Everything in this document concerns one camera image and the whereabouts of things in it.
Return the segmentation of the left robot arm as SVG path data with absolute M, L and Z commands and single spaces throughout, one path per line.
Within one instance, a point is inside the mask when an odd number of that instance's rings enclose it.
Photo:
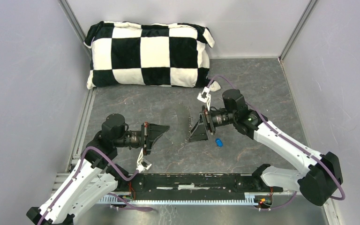
M 170 127 L 144 122 L 139 131 L 128 128 L 123 115 L 108 115 L 62 185 L 44 204 L 31 207 L 27 218 L 35 225 L 73 225 L 105 195 L 125 190 L 135 176 L 150 169 L 144 156 Z M 113 162 L 119 148 L 140 149 L 132 175 Z

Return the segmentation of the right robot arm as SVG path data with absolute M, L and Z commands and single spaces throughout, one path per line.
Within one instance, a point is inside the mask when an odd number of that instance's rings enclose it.
M 204 105 L 191 129 L 189 142 L 208 140 L 218 127 L 233 125 L 240 134 L 269 147 L 294 167 L 290 170 L 263 164 L 252 178 L 255 190 L 280 187 L 300 192 L 317 206 L 324 205 L 328 199 L 345 200 L 337 155 L 332 152 L 323 154 L 295 140 L 249 104 L 238 89 L 229 89 L 222 94 L 224 107 L 219 109 L 210 105 L 208 87 L 198 94 L 197 99 Z

